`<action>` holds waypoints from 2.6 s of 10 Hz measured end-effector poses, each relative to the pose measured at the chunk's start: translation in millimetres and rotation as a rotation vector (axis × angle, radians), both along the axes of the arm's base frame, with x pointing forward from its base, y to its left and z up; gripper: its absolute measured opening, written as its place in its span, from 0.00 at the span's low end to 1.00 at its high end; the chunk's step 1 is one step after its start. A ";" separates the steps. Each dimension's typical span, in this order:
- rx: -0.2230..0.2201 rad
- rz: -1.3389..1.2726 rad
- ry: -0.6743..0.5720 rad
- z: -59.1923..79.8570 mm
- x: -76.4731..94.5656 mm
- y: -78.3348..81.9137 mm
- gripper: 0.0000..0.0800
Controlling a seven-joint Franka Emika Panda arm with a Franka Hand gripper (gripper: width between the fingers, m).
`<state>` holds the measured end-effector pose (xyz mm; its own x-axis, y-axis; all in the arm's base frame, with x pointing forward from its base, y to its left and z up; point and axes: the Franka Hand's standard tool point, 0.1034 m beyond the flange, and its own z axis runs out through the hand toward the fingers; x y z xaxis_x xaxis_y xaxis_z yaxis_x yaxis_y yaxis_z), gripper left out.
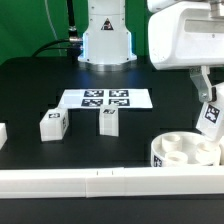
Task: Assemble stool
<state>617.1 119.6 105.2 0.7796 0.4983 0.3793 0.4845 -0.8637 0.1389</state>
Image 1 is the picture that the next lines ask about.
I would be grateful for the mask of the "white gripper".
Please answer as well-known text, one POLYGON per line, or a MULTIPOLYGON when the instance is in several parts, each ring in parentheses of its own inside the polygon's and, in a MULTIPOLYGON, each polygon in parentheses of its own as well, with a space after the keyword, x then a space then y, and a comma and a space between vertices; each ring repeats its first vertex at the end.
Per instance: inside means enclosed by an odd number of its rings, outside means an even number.
POLYGON ((224 0, 147 0, 147 6, 152 64, 158 70, 192 67, 199 101, 211 102, 209 66, 224 66, 224 0))

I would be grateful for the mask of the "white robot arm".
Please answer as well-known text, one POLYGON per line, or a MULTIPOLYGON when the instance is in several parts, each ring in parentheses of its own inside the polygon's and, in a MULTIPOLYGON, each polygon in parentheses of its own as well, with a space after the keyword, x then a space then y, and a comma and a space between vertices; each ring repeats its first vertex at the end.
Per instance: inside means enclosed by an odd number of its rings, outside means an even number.
MULTIPOLYGON (((224 0, 147 0, 148 47, 158 70, 190 70, 202 102, 216 100, 208 74, 224 66, 224 0)), ((116 70, 136 60, 125 25, 125 0, 88 0, 89 25, 79 62, 116 70)))

